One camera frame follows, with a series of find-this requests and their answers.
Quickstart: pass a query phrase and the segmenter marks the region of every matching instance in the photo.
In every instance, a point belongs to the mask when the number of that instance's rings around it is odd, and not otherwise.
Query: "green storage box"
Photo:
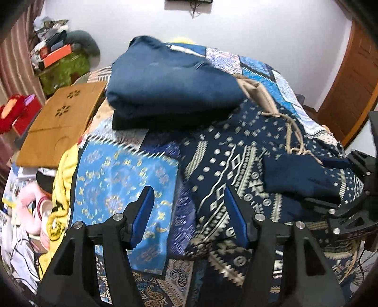
[[[59,88],[72,85],[89,69],[88,56],[83,52],[72,52],[47,67],[38,77],[46,96],[51,96]]]

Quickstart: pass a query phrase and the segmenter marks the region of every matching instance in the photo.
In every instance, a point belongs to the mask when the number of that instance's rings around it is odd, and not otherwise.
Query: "beige cord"
[[[274,117],[281,116],[288,121],[287,130],[286,130],[286,152],[288,154],[295,153],[296,155],[310,155],[316,160],[316,162],[318,162],[320,165],[323,165],[323,163],[317,157],[314,156],[311,150],[306,149],[301,130],[299,129],[296,122],[290,116],[282,114],[282,113],[267,113],[267,112],[261,112],[261,115],[274,116]],[[294,135],[296,136],[299,142],[299,148],[298,147],[291,148],[291,135],[293,133],[292,126],[294,126]]]

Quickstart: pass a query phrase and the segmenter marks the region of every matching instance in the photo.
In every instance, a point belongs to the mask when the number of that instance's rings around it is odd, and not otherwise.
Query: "metal screw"
[[[303,229],[303,228],[306,227],[306,225],[304,224],[304,222],[301,222],[301,221],[296,222],[295,226],[297,226],[299,229]]]
[[[115,221],[120,221],[122,219],[123,219],[122,213],[116,213],[115,215],[113,215],[113,220],[115,220]]]
[[[265,220],[265,215],[263,215],[261,213],[257,213],[255,215],[255,219],[258,220],[259,222],[262,222],[263,220]]]
[[[74,222],[73,224],[73,228],[76,228],[76,229],[82,228],[82,226],[83,226],[82,221],[77,221],[77,222]]]

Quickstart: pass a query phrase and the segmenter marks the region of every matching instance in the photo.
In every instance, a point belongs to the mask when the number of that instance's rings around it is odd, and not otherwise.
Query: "curtain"
[[[44,0],[35,0],[20,16],[0,45],[0,104],[14,94],[36,94],[41,103],[45,95],[30,62],[30,51],[37,43],[33,32],[34,19],[41,14]],[[4,193],[9,168],[7,161],[14,152],[12,132],[0,135],[0,195]]]

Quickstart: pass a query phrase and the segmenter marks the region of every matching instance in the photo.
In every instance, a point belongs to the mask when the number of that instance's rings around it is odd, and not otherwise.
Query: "brown door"
[[[344,146],[358,134],[378,95],[378,51],[355,21],[339,73],[317,117]]]

